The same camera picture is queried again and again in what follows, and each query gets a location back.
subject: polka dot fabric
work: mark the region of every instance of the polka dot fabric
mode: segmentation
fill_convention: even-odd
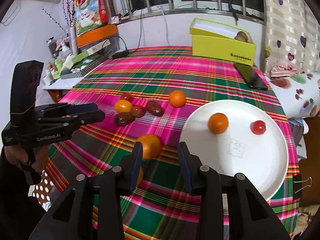
[[[36,197],[39,203],[42,205],[50,201],[49,193],[52,189],[53,183],[46,172],[44,172],[41,176],[41,182],[35,186],[32,195]]]

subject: orange fruit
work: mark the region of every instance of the orange fruit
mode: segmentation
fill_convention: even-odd
[[[139,174],[138,174],[137,185],[136,185],[136,186],[139,186],[139,184],[142,182],[142,178],[143,178],[143,170],[142,170],[142,168],[140,167]]]
[[[159,138],[153,134],[141,135],[137,142],[142,143],[143,154],[142,159],[152,159],[157,157],[161,152],[161,142]]]
[[[228,118],[225,114],[215,113],[211,115],[208,121],[208,128],[214,134],[224,133],[229,126]]]
[[[127,100],[119,100],[115,104],[115,110],[117,113],[129,113],[131,111],[132,104]]]
[[[186,95],[181,90],[175,90],[169,95],[169,102],[173,107],[183,107],[186,101]]]

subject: black phone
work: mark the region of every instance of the black phone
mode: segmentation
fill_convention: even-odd
[[[234,66],[249,88],[254,90],[268,90],[267,85],[252,67],[241,63],[234,63]]]

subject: plate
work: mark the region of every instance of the plate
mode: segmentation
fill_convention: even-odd
[[[207,126],[215,113],[223,113],[229,120],[227,131],[219,135]],[[257,120],[266,123],[263,135],[250,130],[250,124]],[[287,173],[288,148],[279,126],[264,111],[242,101],[219,100],[201,106],[187,119],[180,141],[186,142],[202,164],[218,173],[243,173],[267,201],[279,190]]]

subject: hand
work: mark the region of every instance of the hand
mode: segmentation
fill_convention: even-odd
[[[48,164],[48,151],[49,146],[45,145],[40,147],[38,153],[36,154],[36,161],[32,164],[32,168],[36,172],[43,171]],[[21,169],[20,162],[26,163],[28,161],[28,154],[24,149],[17,145],[5,146],[4,147],[5,157],[8,162],[17,166]]]

